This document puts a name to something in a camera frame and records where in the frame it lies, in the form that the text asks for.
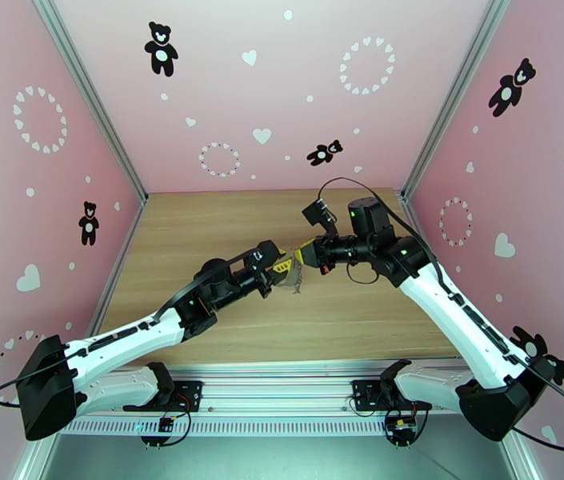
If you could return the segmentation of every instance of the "pink wall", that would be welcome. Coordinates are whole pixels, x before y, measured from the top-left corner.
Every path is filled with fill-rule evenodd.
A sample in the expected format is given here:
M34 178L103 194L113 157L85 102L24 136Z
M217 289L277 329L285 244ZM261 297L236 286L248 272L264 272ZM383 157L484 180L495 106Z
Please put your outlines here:
M536 76L494 117L500 78L524 58ZM413 203L470 299L509 336L514 325L539 333L564 360L564 0L512 1ZM524 428L564 445L564 400L547 391ZM536 455L547 478L564 478L564 454Z
M149 192L401 187L488 2L55 1ZM152 21L170 77L144 51Z
M78 226L85 200L97 204L93 246ZM0 383L42 335L84 335L137 210L32 1L0 0ZM19 412L1 408L0 478L24 445Z

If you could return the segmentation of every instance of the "white heart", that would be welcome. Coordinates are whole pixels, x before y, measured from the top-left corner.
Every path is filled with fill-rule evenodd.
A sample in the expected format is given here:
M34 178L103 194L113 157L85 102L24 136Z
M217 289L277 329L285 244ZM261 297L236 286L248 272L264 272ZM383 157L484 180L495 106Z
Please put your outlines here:
M546 438L548 441L550 441L552 444L554 445L557 444L557 437L555 436L555 432L553 431L553 428L551 428L550 426L542 427L542 436Z
M24 275L17 280L17 289L23 293L36 290L41 285L39 271L35 264L29 264L24 269Z
M266 144L266 142L268 141L268 139L270 139L270 136L272 134L273 133L270 131L270 129L255 129L255 130L253 130L253 137L260 144Z
M255 66L255 62L257 61L257 51L250 50L242 53L242 59L247 65Z
M515 255L515 246L508 242L508 235L500 233L495 239L495 255L504 258Z

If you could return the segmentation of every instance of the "wooden surface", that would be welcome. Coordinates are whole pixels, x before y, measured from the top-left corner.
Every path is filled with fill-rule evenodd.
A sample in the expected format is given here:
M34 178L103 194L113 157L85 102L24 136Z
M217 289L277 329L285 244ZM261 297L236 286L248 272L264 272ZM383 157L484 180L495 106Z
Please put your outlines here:
M394 192L380 190L402 215ZM346 205L364 190L328 190L325 201L350 234ZM260 241L290 250L321 233L302 216L313 190L152 194L135 233L102 332L154 312L188 284L210 258L232 258ZM396 227L398 235L406 232ZM360 281L374 273L351 269ZM304 267L300 294L276 287L263 300L252 293L218 312L218 324L136 363L276 362L356 358L432 357L457 352L432 321L384 278L354 284L346 267L327 276Z

